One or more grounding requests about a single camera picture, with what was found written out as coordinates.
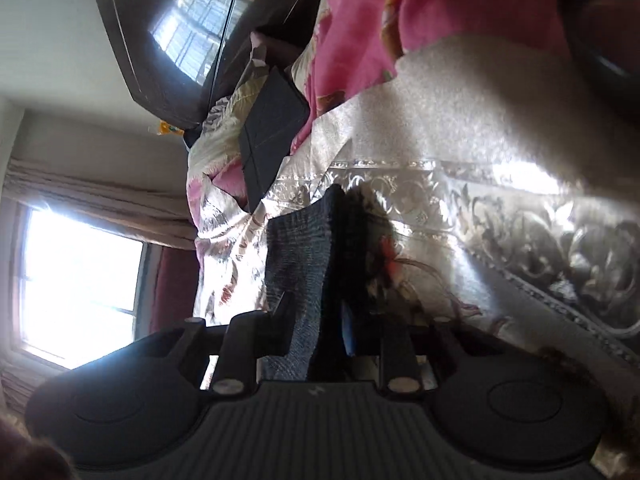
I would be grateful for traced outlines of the floral satin bedspread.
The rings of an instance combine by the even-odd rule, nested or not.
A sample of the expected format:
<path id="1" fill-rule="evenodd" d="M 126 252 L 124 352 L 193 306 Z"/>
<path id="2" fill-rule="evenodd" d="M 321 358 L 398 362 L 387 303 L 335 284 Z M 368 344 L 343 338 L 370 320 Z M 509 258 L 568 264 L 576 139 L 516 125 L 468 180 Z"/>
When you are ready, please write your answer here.
<path id="1" fill-rule="evenodd" d="M 408 325 L 423 390 L 383 391 L 372 356 L 354 382 L 267 380 L 265 356 L 255 391 L 344 396 L 321 422 L 250 411 L 248 462 L 318 439 L 316 474 L 354 454 L 370 478 L 637 478 L 639 0 L 321 0 L 292 75 L 309 117 L 254 212 L 261 50 L 191 148 L 194 312 L 273 311 L 268 221 L 369 185 L 398 270 L 375 312 Z"/>

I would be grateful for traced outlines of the window with white frame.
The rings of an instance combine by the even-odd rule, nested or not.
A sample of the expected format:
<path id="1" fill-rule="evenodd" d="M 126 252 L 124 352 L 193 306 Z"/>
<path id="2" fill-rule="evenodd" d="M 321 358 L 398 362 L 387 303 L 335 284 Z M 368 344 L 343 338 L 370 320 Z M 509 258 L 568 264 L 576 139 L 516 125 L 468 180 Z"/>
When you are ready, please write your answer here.
<path id="1" fill-rule="evenodd" d="M 14 344 L 72 370 L 148 330 L 160 246 L 47 209 L 29 208 L 16 241 Z"/>

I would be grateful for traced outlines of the right beige curtain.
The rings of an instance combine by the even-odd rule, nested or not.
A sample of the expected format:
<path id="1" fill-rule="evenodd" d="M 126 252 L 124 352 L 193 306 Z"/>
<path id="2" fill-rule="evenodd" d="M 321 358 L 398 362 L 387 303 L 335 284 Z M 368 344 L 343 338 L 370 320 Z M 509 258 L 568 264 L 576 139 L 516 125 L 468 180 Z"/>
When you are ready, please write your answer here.
<path id="1" fill-rule="evenodd" d="M 15 157 L 6 166 L 2 195 L 142 242 L 194 248 L 196 229 L 183 195 L 60 174 Z"/>

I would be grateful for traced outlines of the black folded cloth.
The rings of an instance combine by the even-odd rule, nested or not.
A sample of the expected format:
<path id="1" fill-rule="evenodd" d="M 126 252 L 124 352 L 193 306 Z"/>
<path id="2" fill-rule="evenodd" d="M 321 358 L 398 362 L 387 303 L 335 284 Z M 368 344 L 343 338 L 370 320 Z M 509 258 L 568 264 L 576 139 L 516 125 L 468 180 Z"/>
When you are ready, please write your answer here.
<path id="1" fill-rule="evenodd" d="M 249 212 L 254 212 L 267 194 L 308 117 L 307 100 L 292 79 L 275 67 L 260 89 L 240 133 Z"/>

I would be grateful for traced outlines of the dark grey knit pants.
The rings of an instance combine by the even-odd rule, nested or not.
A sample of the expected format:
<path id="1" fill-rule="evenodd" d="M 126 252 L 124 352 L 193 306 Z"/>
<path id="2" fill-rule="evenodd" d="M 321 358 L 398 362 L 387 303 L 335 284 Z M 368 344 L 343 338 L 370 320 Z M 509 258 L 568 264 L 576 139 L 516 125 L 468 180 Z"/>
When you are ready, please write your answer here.
<path id="1" fill-rule="evenodd" d="M 331 185 L 320 200 L 267 223 L 267 304 L 292 300 L 284 356 L 267 356 L 262 376 L 287 382 L 354 382 L 368 317 L 398 274 L 395 241 L 372 188 Z"/>

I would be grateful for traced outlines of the dark wooden headboard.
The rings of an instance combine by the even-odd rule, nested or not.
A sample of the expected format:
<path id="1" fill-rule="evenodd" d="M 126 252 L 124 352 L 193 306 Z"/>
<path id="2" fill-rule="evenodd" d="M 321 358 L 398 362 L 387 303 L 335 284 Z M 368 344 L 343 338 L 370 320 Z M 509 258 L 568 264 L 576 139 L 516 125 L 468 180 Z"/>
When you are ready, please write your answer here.
<path id="1" fill-rule="evenodd" d="M 134 102 L 180 129 L 238 82 L 257 30 L 305 47 L 319 0 L 96 0 Z"/>

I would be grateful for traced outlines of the yellow packet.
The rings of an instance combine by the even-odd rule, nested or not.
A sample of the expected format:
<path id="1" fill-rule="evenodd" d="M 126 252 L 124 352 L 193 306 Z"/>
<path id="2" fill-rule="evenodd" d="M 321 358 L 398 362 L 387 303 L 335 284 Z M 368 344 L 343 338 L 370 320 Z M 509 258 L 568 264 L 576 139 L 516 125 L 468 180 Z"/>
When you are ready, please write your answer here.
<path id="1" fill-rule="evenodd" d="M 158 120 L 154 122 L 152 126 L 148 128 L 149 133 L 153 133 L 156 136 L 183 136 L 184 130 L 180 129 L 169 122 L 164 120 Z"/>

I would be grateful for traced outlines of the maroon padded window bench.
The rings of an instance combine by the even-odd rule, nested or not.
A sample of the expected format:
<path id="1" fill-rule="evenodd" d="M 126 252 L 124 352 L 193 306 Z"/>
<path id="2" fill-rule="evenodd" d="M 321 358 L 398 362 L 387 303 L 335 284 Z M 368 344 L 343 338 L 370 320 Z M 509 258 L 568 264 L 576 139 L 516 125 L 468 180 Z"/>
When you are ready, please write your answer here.
<path id="1" fill-rule="evenodd" d="M 151 333 L 177 326 L 192 316 L 199 275 L 200 263 L 194 250 L 162 249 L 151 307 Z"/>

